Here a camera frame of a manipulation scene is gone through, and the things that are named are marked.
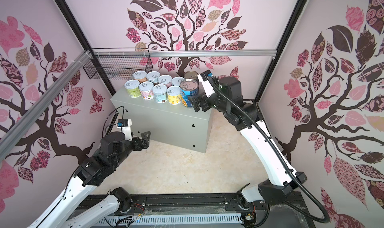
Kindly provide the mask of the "red tomato can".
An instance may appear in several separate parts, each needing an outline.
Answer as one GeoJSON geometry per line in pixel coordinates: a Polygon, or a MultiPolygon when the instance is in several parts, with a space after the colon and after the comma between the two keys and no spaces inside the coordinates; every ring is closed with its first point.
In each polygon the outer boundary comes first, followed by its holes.
{"type": "Polygon", "coordinates": [[[194,80],[199,80],[198,79],[198,73],[196,71],[187,71],[185,74],[184,74],[184,78],[185,79],[194,79],[194,80]]]}

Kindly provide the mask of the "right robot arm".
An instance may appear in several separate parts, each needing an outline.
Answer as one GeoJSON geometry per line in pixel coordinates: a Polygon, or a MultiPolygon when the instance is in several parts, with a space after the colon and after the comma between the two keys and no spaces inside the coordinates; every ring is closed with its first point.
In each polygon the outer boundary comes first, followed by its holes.
{"type": "Polygon", "coordinates": [[[248,141],[262,162],[268,178],[258,185],[248,184],[238,191],[240,206],[246,207],[256,202],[266,204],[265,216],[260,220],[256,214],[243,218],[245,228],[258,228],[269,217],[272,206],[284,204],[296,212],[318,223],[330,222],[326,208],[304,187],[308,179],[305,173],[298,172],[284,157],[271,138],[268,129],[253,103],[247,103],[242,96],[242,86],[235,77],[214,77],[211,73],[201,73],[198,80],[204,93],[191,96],[195,111],[211,108],[221,112],[226,120],[248,141]],[[292,192],[299,188],[320,209],[321,218],[311,215],[288,201],[292,192]]]}

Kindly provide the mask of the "teal label coconut can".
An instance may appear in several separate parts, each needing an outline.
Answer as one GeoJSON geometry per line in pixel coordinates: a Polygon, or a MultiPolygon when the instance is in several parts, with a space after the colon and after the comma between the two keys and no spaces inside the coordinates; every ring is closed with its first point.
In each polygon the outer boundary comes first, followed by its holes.
{"type": "Polygon", "coordinates": [[[152,82],[154,85],[156,84],[159,84],[159,77],[160,77],[160,73],[158,71],[151,71],[149,73],[147,73],[147,80],[152,82]]]}

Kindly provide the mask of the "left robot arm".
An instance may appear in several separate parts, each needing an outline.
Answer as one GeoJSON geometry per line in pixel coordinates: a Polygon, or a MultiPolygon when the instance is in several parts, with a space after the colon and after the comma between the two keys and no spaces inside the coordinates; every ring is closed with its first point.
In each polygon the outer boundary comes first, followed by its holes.
{"type": "Polygon", "coordinates": [[[151,132],[127,140],[122,132],[112,132],[101,139],[96,153],[78,166],[66,188],[51,205],[30,225],[31,228],[90,228],[115,212],[132,209],[132,196],[123,188],[116,188],[101,202],[85,212],[71,217],[80,203],[129,157],[132,152],[150,146],[151,132]]]}

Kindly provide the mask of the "blue label tin can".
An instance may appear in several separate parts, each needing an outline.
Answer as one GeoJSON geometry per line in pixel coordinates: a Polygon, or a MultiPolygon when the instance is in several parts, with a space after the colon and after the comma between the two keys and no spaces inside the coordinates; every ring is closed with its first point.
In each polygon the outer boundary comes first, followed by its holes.
{"type": "Polygon", "coordinates": [[[199,93],[199,83],[194,79],[185,79],[180,83],[182,104],[185,107],[192,108],[193,104],[189,101],[190,96],[196,96],[199,93]]]}

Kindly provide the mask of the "green label can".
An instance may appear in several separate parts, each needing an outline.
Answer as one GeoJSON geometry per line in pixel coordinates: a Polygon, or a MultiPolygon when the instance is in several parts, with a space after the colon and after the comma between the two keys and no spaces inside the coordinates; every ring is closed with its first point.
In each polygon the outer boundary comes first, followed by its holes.
{"type": "Polygon", "coordinates": [[[131,98],[138,98],[141,96],[141,92],[139,90],[140,82],[138,80],[128,80],[124,87],[127,90],[127,93],[129,97],[131,98]]]}

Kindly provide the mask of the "pink label can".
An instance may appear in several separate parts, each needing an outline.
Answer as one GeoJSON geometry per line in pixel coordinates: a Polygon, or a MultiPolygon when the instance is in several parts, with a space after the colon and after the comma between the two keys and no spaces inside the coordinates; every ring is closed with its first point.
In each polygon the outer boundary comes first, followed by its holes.
{"type": "Polygon", "coordinates": [[[172,77],[170,75],[161,75],[158,78],[158,84],[163,84],[166,87],[170,87],[172,85],[172,77]]]}
{"type": "Polygon", "coordinates": [[[144,100],[151,100],[154,98],[153,87],[154,87],[154,84],[150,81],[142,82],[139,85],[139,91],[144,100]]]}

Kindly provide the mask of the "yellow label can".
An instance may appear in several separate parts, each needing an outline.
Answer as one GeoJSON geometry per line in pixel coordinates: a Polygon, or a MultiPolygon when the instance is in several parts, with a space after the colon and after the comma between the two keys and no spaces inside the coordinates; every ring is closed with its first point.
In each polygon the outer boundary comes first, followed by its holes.
{"type": "Polygon", "coordinates": [[[181,88],[179,86],[170,86],[167,89],[168,101],[172,105],[178,105],[182,103],[181,88]]]}

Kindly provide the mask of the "orange label can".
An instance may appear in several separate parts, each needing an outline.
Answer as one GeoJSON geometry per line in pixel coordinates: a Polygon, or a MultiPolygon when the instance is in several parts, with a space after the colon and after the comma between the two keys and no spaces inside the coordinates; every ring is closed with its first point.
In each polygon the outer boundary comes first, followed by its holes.
{"type": "Polygon", "coordinates": [[[132,75],[134,80],[137,80],[139,83],[143,83],[148,81],[147,79],[147,72],[144,70],[139,70],[133,73],[132,75]]]}

